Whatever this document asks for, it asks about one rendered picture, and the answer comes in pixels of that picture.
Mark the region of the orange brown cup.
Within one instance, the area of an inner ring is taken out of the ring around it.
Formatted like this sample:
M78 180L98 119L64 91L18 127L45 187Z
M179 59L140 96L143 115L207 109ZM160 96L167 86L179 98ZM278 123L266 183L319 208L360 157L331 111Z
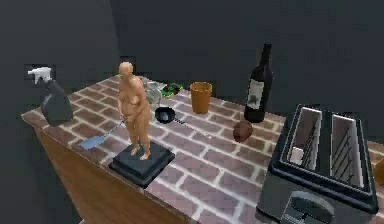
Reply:
M212 93L212 85L208 82L193 82L190 84L192 110L196 114L206 114Z

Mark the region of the small black frying pan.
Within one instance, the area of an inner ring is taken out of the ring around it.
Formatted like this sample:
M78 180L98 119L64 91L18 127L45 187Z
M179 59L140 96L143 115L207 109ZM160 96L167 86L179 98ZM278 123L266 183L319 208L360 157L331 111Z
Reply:
M176 117L176 112L173 108L170 107L158 107L155 109L155 118L159 123L170 124L171 122L176 122L186 127L192 128L191 125L182 121Z

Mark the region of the green leafy vegetable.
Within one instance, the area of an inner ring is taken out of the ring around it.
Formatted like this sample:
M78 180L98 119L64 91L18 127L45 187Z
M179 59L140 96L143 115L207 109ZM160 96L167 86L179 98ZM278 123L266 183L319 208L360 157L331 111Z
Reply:
M170 83L161 89L161 93L163 97L169 98L177 95L181 90L183 90L183 86L181 84Z

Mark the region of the clear glass jug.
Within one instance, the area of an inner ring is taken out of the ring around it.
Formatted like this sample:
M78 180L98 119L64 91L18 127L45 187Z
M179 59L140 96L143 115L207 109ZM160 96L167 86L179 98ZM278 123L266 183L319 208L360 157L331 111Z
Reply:
M161 90L165 87L165 85L162 83L150 80L144 76L141 77L141 81L143 82L144 89L146 92L146 98L150 103L151 109L155 110L160 106L160 102L162 100Z

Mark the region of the brown round potato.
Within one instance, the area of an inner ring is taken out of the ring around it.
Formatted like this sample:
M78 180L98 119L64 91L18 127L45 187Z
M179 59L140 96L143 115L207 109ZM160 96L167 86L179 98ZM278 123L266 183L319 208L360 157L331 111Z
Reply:
M244 142L253 134L253 127L247 120L239 121L233 127L233 138L236 142Z

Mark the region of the tan human figure statue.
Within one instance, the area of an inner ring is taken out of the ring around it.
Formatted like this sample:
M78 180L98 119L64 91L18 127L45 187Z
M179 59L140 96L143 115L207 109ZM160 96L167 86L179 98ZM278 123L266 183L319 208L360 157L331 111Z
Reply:
M118 111L131 142L116 155L109 167L145 189L174 159L175 155L149 136L150 104L143 82L130 62L119 65Z

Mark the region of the brick-tiled wooden counter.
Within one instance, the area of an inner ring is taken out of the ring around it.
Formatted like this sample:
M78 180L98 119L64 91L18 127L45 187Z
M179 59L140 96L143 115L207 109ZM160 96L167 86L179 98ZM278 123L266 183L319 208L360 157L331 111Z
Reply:
M208 113L196 115L188 91L162 100L192 128L151 123L151 139L175 158L142 189L109 168L129 144L124 127L90 150L79 146L119 123L118 81L113 76L71 94L74 117L58 127L49 126L39 109L22 116L34 128L81 224L276 224L257 214L256 203L282 117L268 114L246 142L237 143L232 128L242 106L212 99Z

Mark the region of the dark wine bottle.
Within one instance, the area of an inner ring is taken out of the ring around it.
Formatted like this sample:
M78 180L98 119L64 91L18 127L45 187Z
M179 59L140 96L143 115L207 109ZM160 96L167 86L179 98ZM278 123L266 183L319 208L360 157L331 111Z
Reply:
M248 94L244 118L251 123L261 123L269 98L273 73L270 69L272 43L265 42L259 64L252 70L248 84Z

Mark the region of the blue grey spatula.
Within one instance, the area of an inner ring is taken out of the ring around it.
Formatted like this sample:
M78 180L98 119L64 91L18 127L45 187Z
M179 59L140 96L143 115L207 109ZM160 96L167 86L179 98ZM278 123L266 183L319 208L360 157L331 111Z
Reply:
M82 141L79 146L81 148L83 148L84 150L90 150L100 144L102 144L105 139L107 138L107 136L109 134L111 134L115 129L117 129L119 126L121 126L123 124L123 121L121 121L120 123L118 123L115 127L113 127L112 129L110 129L109 131L105 132L103 135L101 136L93 136L91 138L88 138L84 141Z

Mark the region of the grey spray bottle white trigger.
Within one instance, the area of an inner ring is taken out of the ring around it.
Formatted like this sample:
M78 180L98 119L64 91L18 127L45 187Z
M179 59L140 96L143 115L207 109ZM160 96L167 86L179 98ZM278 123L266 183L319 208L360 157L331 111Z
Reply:
M41 111L47 123L52 127L60 126L73 118L73 110L63 88L51 77L50 67L39 67L29 70L28 75L34 77L35 84L42 81L48 95L41 103Z

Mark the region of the black two-slot toaster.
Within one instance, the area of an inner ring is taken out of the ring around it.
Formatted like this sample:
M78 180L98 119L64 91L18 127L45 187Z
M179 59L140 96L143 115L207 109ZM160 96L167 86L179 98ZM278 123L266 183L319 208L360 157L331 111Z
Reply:
M280 224L369 224L379 206L361 119L299 104L272 153L257 210Z

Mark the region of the orange round object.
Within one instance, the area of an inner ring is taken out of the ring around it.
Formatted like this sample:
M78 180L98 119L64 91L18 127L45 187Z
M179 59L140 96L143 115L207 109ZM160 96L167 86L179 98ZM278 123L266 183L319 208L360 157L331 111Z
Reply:
M375 182L380 186L384 186L384 158L374 165L373 175Z

